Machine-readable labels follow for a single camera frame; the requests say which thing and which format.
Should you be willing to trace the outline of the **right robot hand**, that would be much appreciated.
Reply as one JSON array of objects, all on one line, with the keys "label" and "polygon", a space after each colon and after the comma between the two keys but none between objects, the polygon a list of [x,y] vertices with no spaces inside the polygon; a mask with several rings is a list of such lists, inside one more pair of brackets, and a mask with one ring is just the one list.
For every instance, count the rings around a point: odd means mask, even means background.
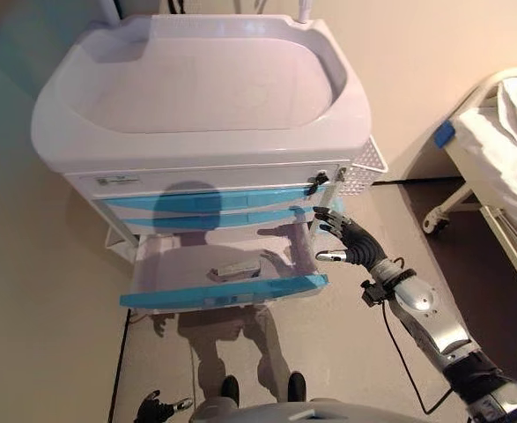
[{"label": "right robot hand", "polygon": [[321,221],[320,229],[334,235],[344,246],[344,250],[318,252],[317,260],[361,265],[370,271],[388,258],[380,243],[353,219],[327,207],[314,207],[314,216]]}]

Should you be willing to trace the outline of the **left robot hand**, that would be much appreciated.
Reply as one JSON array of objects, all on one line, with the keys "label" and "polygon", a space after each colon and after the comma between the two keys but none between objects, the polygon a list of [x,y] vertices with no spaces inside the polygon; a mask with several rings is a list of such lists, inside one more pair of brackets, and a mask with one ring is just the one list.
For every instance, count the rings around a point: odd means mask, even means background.
[{"label": "left robot hand", "polygon": [[154,390],[143,399],[138,407],[135,423],[166,422],[175,414],[188,410],[194,403],[192,397],[186,397],[168,404],[161,402],[159,396],[160,390]]}]

